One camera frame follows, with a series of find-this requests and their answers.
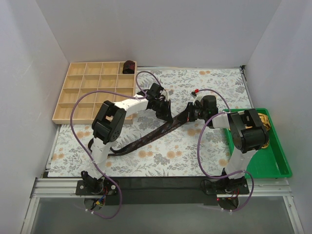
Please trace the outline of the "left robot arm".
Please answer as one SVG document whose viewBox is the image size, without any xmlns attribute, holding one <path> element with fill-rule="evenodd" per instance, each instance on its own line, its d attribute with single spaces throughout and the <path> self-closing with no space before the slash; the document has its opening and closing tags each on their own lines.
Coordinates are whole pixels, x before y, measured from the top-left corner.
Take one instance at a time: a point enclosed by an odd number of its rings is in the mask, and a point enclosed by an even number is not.
<svg viewBox="0 0 312 234">
<path fill-rule="evenodd" d="M 100 180 L 103 174 L 99 170 L 105 166 L 110 147 L 120 136 L 126 117 L 148 109 L 155 111 L 156 117 L 161 120 L 172 120 L 170 96 L 157 83 L 153 83 L 150 89 L 140 91 L 123 101 L 103 102 L 92 123 L 93 165 L 81 172 L 84 185 L 91 194 L 98 195 L 103 191 L 104 183 Z"/>
</svg>

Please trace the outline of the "dark brown patterned tie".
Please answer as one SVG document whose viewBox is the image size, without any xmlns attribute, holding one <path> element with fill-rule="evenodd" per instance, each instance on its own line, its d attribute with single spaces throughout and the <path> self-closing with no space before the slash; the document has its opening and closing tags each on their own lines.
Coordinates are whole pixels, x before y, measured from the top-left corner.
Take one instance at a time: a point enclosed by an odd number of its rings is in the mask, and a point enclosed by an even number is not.
<svg viewBox="0 0 312 234">
<path fill-rule="evenodd" d="M 140 139 L 120 148 L 118 150 L 113 149 L 112 147 L 109 149 L 112 153 L 109 153 L 108 156 L 123 156 L 128 153 L 131 153 L 149 143 L 165 136 L 166 134 L 174 131 L 178 127 L 182 126 L 187 122 L 194 122 L 196 120 L 195 117 L 191 117 L 187 112 L 182 112 L 173 118 L 173 121 L 165 122 L 163 125 L 158 127 L 157 129 L 151 131 L 147 135 L 141 137 Z"/>
</svg>

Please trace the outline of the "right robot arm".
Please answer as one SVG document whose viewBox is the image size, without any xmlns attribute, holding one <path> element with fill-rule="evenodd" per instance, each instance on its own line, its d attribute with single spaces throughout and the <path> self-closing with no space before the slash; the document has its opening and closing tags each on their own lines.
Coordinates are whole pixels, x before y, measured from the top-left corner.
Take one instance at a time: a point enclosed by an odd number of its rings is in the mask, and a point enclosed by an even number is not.
<svg viewBox="0 0 312 234">
<path fill-rule="evenodd" d="M 183 118 L 189 122 L 201 119 L 211 129 L 230 130 L 234 149 L 221 175 L 208 175 L 201 182 L 207 194 L 248 194 L 245 175 L 252 157 L 269 141 L 269 134 L 256 109 L 219 112 L 214 96 L 189 102 Z"/>
</svg>

